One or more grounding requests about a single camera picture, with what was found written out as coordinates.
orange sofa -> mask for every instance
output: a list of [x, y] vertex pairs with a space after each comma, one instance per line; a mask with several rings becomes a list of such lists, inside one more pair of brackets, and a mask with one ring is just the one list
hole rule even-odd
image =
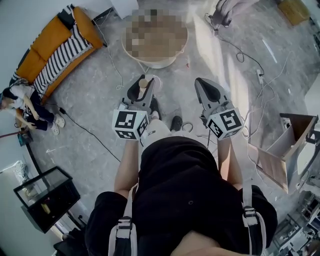
[[19, 78], [27, 79], [44, 103], [80, 62], [102, 46], [90, 18], [80, 7], [68, 5], [45, 26], [24, 54], [10, 85], [18, 83]]

black and white striped blanket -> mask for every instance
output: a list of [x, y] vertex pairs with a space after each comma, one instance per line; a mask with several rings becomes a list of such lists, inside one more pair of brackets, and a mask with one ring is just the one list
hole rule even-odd
[[[36, 77], [31, 85], [36, 89], [41, 98], [46, 93], [48, 86], [53, 84], [53, 82], [70, 65], [70, 63], [92, 48], [92, 45], [81, 35], [79, 31], [73, 9], [74, 6], [71, 4], [59, 13], [64, 19], [67, 20], [66, 22], [68, 22], [68, 24], [66, 27], [68, 27], [68, 25], [72, 26], [70, 30], [72, 35], [54, 51], [40, 74]], [[21, 77], [14, 72], [10, 80], [10, 85], [15, 83], [20, 78]]]

hand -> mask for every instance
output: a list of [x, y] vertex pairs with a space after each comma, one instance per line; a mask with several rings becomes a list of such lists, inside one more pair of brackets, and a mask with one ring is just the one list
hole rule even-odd
[[35, 130], [37, 128], [33, 122], [28, 122], [26, 125], [29, 127], [30, 130]]
[[39, 115], [38, 115], [37, 111], [32, 112], [32, 115], [35, 120], [39, 120]]

floor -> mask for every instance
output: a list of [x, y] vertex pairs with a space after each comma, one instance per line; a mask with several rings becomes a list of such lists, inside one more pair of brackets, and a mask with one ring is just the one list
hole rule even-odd
[[[169, 67], [150, 69], [148, 74], [157, 75], [163, 82], [161, 91], [155, 93], [159, 101], [163, 120], [167, 125], [173, 116], [182, 115], [184, 122], [193, 123], [193, 133], [208, 135], [199, 115], [199, 104], [194, 89], [197, 77], [211, 79], [228, 92], [241, 115], [246, 116], [261, 90], [256, 69], [259, 66], [245, 57], [244, 63], [236, 59], [237, 49], [213, 36], [205, 23], [205, 12], [215, 9], [212, 0], [141, 0], [141, 9], [166, 9], [185, 18], [189, 32], [184, 53]], [[117, 158], [121, 158], [124, 141], [118, 139], [112, 129], [113, 110], [117, 108], [126, 87], [142, 74], [141, 67], [123, 50], [121, 36], [126, 20], [112, 12], [100, 27], [105, 34], [115, 66], [123, 78], [125, 88], [117, 90], [121, 79], [115, 72], [108, 49], [103, 47], [91, 54], [61, 83], [49, 100], [63, 107], [80, 125], [94, 133]], [[274, 99], [264, 110], [259, 129], [251, 143], [262, 148], [270, 146], [283, 132], [280, 112], [305, 114], [304, 95], [320, 72], [320, 58], [314, 47], [312, 27], [308, 21], [292, 27], [272, 0], [261, 0], [243, 15], [236, 17], [229, 28], [221, 28], [220, 36], [250, 54], [264, 68], [264, 79], [268, 82], [281, 72], [283, 74], [270, 85]], [[273, 59], [263, 43], [272, 49]], [[263, 102], [273, 93], [266, 87]], [[261, 97], [256, 103], [259, 107]], [[253, 113], [252, 127], [258, 127], [262, 109]], [[72, 123], [66, 116], [66, 125], [59, 136], [50, 131], [33, 132], [31, 149], [42, 171], [60, 166], [72, 177], [81, 200], [72, 210], [82, 213], [84, 219], [93, 210], [99, 193], [111, 191], [119, 162], [90, 134]], [[287, 195], [276, 184], [261, 174], [248, 159], [247, 141], [241, 136], [233, 138], [237, 158], [243, 170], [243, 178], [260, 186], [267, 199], [275, 206], [278, 219], [295, 208], [299, 200], [297, 192]], [[209, 148], [215, 149], [213, 143]]]

cardboard box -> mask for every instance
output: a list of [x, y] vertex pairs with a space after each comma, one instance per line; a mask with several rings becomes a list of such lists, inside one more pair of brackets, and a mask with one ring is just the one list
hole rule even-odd
[[293, 26], [307, 21], [310, 17], [307, 7], [301, 0], [284, 0], [278, 7]]

